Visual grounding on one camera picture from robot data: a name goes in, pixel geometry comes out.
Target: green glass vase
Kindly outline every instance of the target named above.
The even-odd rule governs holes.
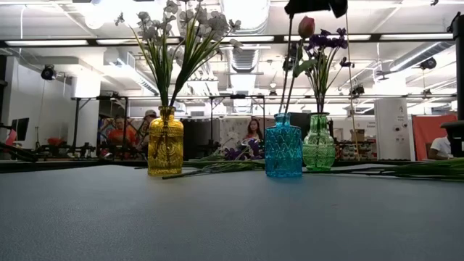
[[[335,144],[327,130],[327,115],[311,114],[310,132],[303,141],[303,161],[308,170],[330,170],[334,164]]]

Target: vase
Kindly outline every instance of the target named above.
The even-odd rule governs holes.
[[[274,116],[275,126],[266,128],[265,162],[269,177],[302,175],[302,131],[290,125],[290,114]]]
[[[182,173],[183,125],[174,119],[175,107],[159,107],[160,117],[150,123],[148,174],[153,176]]]
[[[327,115],[311,114],[310,132],[303,141],[303,160],[308,170],[330,170],[334,164],[335,145],[327,130]]]

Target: pipe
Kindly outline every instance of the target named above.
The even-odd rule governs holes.
[[[51,3],[54,7],[56,7],[58,10],[62,11],[63,14],[69,18],[71,21],[73,21],[78,27],[80,27],[82,30],[84,30],[86,33],[88,33],[90,36],[96,38],[97,35],[92,33],[88,28],[87,26],[83,25],[81,22],[77,21],[71,14],[68,14],[67,13],[67,10],[63,9],[63,7],[61,7],[59,4],[57,4],[56,2],[52,2]]]

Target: table surface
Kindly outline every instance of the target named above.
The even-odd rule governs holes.
[[[104,166],[0,175],[0,260],[464,260],[464,184],[161,180]]]

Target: wall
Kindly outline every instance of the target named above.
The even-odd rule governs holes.
[[[343,139],[351,140],[350,130],[353,129],[352,118],[348,117],[333,117],[333,128],[343,128]],[[376,119],[374,116],[355,117],[355,126],[365,130],[365,136],[376,135]]]
[[[50,137],[66,139],[70,85],[60,80],[42,80],[39,72],[21,65],[15,57],[8,57],[6,78],[9,85],[2,107],[4,123],[11,125],[13,119],[29,117],[22,146],[35,148],[36,127],[41,144],[46,144]]]

